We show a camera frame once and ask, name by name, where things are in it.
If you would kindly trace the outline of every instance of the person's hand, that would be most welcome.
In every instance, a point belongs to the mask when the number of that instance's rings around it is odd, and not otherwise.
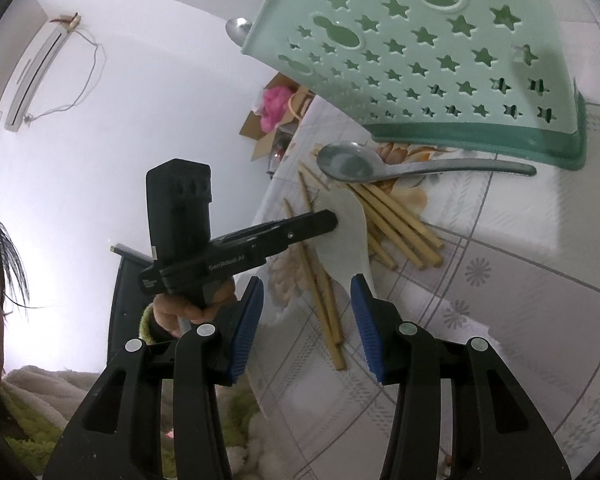
[[[220,307],[234,301],[237,301],[235,282],[231,278],[220,285],[214,294],[213,303],[205,309],[193,305],[184,296],[158,294],[154,298],[154,317],[157,323],[171,335],[181,337],[182,332],[178,325],[178,316],[189,319],[194,324],[206,323],[213,320]]]

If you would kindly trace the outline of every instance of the cardboard box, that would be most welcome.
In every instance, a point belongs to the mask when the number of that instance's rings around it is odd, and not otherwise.
[[[308,98],[308,88],[300,86],[292,79],[280,73],[277,74],[269,82],[269,84],[265,86],[265,88],[275,88],[276,86],[286,86],[293,92],[296,92],[296,95],[294,95],[291,99],[291,107],[296,113],[299,113],[299,111],[305,106],[305,101]],[[280,125],[289,124],[295,120],[295,116],[291,113],[291,111],[287,110],[280,121]],[[254,114],[253,112],[250,112],[247,120],[244,121],[242,129],[240,130],[240,134],[243,137],[249,137],[250,139],[257,141],[251,160],[256,160],[263,156],[269,155],[276,140],[276,132],[267,134],[262,131],[262,128],[260,127],[260,116]]]

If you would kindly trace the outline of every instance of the pink object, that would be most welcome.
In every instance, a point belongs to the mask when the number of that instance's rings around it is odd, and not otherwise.
[[[293,94],[293,91],[286,86],[276,86],[264,92],[262,117],[260,118],[260,127],[263,132],[268,134],[276,130],[286,113],[286,104]]]

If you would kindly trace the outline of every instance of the metal spoon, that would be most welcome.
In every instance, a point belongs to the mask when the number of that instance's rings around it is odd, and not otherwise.
[[[322,172],[340,182],[377,182],[403,175],[444,173],[446,171],[496,171],[534,176],[536,168],[520,162],[488,158],[441,158],[428,162],[385,164],[372,148],[357,142],[335,142],[320,150],[317,157]]]
[[[245,18],[232,18],[224,25],[227,35],[237,46],[243,46],[247,39],[247,34],[251,30],[251,23]]]

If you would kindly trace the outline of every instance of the green sleeve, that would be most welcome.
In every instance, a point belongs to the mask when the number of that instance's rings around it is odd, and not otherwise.
[[[140,329],[139,329],[139,337],[148,345],[155,345],[154,338],[151,337],[151,333],[149,332],[149,319],[151,318],[151,314],[154,312],[153,304],[149,305],[144,312],[142,313],[142,318],[140,319]]]

